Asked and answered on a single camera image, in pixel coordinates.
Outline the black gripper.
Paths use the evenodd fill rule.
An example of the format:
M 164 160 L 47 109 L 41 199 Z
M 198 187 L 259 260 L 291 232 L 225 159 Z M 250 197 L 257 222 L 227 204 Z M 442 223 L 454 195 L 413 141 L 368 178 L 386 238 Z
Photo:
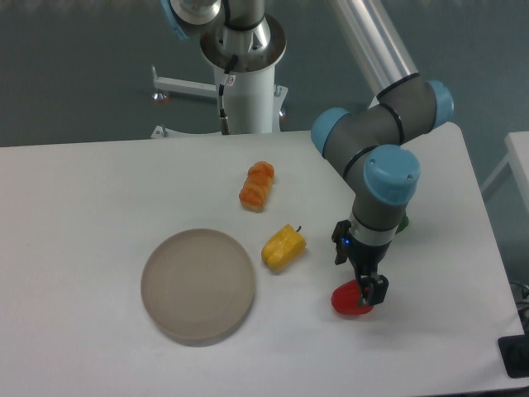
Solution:
M 391 244 L 390 231 L 350 231 L 350 221 L 339 221 L 331 240 L 335 244 L 334 263 L 348 260 L 353 265 L 360 288 L 359 306 L 381 304 L 388 290 L 388 279 L 378 271 L 380 261 Z

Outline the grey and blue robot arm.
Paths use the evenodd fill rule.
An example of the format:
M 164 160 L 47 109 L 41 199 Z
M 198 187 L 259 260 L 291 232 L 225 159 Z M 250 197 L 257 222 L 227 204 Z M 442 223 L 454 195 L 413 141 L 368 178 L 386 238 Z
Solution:
M 222 134 L 272 132 L 281 106 L 274 68 L 286 37 L 265 4 L 164 1 L 161 7 L 178 38 L 200 37 L 215 74 Z M 380 2 L 332 1 L 330 8 L 375 100 L 359 114 L 329 109 L 311 129 L 314 146 L 355 195 L 350 216 L 331 236 L 335 262 L 350 262 L 355 277 L 333 292 L 331 303 L 338 313 L 356 315 L 384 301 L 388 279 L 378 266 L 407 226 L 420 165 L 405 144 L 448 122 L 454 104 L 443 83 L 418 73 Z

